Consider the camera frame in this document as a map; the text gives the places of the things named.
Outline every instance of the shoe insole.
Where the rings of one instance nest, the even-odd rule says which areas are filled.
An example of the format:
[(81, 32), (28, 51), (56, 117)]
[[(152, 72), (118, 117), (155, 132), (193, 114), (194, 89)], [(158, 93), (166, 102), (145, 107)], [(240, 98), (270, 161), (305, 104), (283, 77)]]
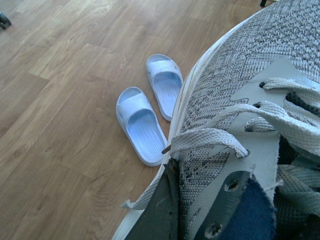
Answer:
[(165, 115), (172, 116), (181, 86), (181, 80), (175, 73), (163, 72), (154, 77), (154, 92)]
[(156, 163), (163, 158), (161, 151), (166, 146), (151, 111), (141, 110), (134, 114), (127, 123), (127, 132), (143, 159)]

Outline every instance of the wood grain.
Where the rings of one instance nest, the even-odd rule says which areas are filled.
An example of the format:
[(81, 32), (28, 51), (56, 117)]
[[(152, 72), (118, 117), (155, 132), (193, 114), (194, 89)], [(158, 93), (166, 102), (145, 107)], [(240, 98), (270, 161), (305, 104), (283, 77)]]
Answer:
[(257, 0), (0, 0), (0, 239), (111, 239), (156, 175), (118, 124), (131, 86), (164, 134), (145, 63), (165, 54), (187, 76)]

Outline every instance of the gray knit sneaker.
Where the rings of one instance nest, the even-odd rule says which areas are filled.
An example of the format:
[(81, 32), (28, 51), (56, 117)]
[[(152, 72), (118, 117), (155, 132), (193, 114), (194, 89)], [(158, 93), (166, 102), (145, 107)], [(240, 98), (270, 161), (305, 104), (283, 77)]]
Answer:
[[(319, 13), (317, 0), (274, 3), (213, 45), (184, 82), (165, 156), (179, 162), (180, 239), (320, 235)], [(124, 205), (132, 210), (114, 239), (152, 202), (164, 169)]]

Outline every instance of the shoelace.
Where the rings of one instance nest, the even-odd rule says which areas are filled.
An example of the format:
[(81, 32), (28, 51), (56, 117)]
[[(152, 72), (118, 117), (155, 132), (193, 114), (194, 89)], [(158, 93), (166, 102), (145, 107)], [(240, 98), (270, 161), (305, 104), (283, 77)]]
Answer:
[[(306, 104), (320, 108), (320, 91), (314, 87), (283, 78), (263, 79), (260, 87), (266, 91), (294, 91)], [(269, 101), (228, 107), (201, 128), (187, 130), (172, 138), (171, 146), (164, 152), (170, 150), (171, 157), (180, 160), (180, 153), (184, 151), (225, 145), (234, 149), (238, 158), (247, 157), (250, 152), (232, 134), (214, 128), (227, 117), (241, 113), (259, 115), (244, 126), (246, 132), (277, 131), (287, 139), (301, 158), (311, 161), (312, 166), (320, 163), (320, 118), (286, 100), (283, 107)], [(320, 192), (315, 191), (320, 188), (320, 172), (306, 166), (281, 165), (277, 177), (284, 181), (284, 185), (279, 187), (279, 191), (301, 211), (320, 216)]]

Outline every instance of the white slide sandal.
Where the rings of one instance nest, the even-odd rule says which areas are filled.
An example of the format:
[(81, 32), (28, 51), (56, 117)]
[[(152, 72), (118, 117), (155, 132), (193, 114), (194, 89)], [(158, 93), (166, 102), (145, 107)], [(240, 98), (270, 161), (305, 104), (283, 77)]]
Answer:
[(141, 161), (150, 167), (160, 165), (167, 139), (145, 94), (137, 87), (127, 88), (120, 94), (115, 111)]
[(171, 121), (174, 106), (183, 84), (178, 65), (168, 56), (155, 54), (145, 64), (149, 82), (162, 116)]

